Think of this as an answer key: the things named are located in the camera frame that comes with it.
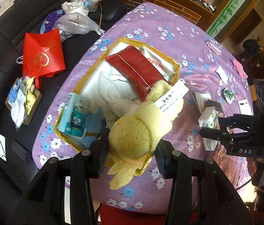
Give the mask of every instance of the purple tablecloth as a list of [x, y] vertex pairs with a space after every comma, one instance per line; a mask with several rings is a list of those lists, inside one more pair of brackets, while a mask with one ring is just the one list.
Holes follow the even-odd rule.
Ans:
[[[77, 153], [71, 145], [54, 134], [53, 123], [64, 105], [67, 93], [74, 89], [79, 79], [107, 47], [120, 37], [143, 41], [181, 64], [180, 80], [185, 81], [190, 91], [184, 97], [182, 112], [174, 120], [172, 130], [164, 139], [191, 158], [203, 160], [206, 157], [213, 157], [235, 187], [245, 183], [249, 178], [245, 159], [227, 156], [220, 144], [214, 151], [205, 151], [198, 133], [198, 118], [201, 114], [193, 92], [209, 92], [213, 100], [221, 102], [225, 116], [231, 116], [239, 113], [237, 99], [248, 99], [251, 105], [247, 81], [241, 79], [234, 70], [231, 61], [234, 57], [225, 48], [221, 49], [221, 56], [217, 56], [208, 48], [205, 42], [213, 38], [189, 21], [151, 3], [141, 4], [117, 22], [88, 50], [72, 70], [51, 104], [35, 140], [33, 159], [36, 165], [41, 168], [51, 156], [65, 159]], [[219, 65], [229, 77], [227, 85], [215, 72]], [[236, 92], [236, 100], [231, 106], [220, 93], [225, 87], [235, 89]], [[134, 177], [128, 185], [119, 190], [109, 189], [109, 182], [113, 176], [107, 172], [108, 168], [105, 168], [99, 180], [91, 180], [93, 200], [144, 213], [166, 212], [172, 181], [162, 178], [155, 159], [142, 176]]]

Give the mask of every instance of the silver bolt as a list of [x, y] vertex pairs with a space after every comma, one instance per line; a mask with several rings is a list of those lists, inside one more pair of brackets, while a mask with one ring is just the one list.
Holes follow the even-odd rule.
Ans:
[[84, 150], [82, 152], [82, 155], [84, 155], [84, 156], [88, 156], [89, 154], [90, 154], [90, 151], [89, 150]]
[[178, 156], [181, 155], [181, 151], [174, 150], [174, 151], [172, 152], [172, 154], [173, 154], [174, 156], [178, 157]]
[[56, 158], [56, 157], [51, 157], [51, 158], [49, 159], [49, 163], [50, 163], [50, 164], [53, 164], [53, 163], [55, 163], [55, 162], [57, 162], [57, 158]]
[[207, 157], [206, 158], [206, 162], [209, 163], [209, 164], [213, 164], [214, 160], [211, 157]]

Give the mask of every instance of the red pouch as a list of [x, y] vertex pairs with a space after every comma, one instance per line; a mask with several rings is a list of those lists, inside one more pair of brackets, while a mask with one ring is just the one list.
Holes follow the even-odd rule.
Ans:
[[36, 77], [35, 87], [39, 89], [39, 77], [53, 77], [65, 68], [59, 29], [45, 34], [26, 33], [23, 77]]
[[152, 87], [165, 80], [161, 73], [134, 46], [106, 58], [136, 88], [141, 101], [147, 99]]

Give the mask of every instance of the barcode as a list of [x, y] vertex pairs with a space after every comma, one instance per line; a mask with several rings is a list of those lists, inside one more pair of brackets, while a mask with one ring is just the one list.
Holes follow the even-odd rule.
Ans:
[[66, 97], [66, 103], [64, 105], [64, 109], [69, 108], [72, 96], [73, 96], [73, 94], [69, 93], [68, 96]]

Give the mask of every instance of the yellow plush towel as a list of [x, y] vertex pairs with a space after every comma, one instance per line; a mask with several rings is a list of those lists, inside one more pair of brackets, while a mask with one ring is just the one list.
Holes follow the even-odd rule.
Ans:
[[144, 165], [146, 155], [153, 154], [160, 139], [172, 129], [172, 121], [183, 108], [183, 99], [166, 115], [154, 103], [170, 88], [165, 81], [158, 81], [147, 100], [131, 115], [121, 117], [112, 127], [109, 154], [115, 164], [108, 174], [115, 177], [110, 181], [110, 189], [117, 190], [128, 184], [135, 170]]

